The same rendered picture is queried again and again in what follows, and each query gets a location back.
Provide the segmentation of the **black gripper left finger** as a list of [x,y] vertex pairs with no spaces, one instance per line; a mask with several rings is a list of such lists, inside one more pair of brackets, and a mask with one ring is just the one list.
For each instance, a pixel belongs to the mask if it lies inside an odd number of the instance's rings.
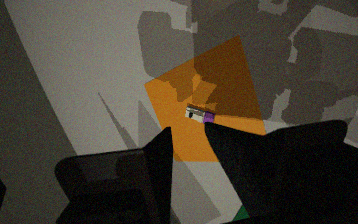
[[67,198],[139,189],[152,224],[170,224],[173,142],[166,127],[140,149],[63,158],[55,176]]

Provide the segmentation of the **orange flat square patch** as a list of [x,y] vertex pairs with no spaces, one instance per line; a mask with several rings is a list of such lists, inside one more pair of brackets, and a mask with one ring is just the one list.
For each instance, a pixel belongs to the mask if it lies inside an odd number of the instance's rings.
[[215,113],[213,123],[266,134],[239,35],[144,87],[162,130],[171,127],[175,162],[219,162],[203,122],[185,117],[187,106]]

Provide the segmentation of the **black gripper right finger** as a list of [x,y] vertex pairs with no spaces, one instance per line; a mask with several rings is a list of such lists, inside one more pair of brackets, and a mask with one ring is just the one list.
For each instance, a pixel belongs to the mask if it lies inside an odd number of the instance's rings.
[[344,141],[347,123],[334,119],[252,134],[204,123],[209,144],[249,217],[273,212],[291,150]]

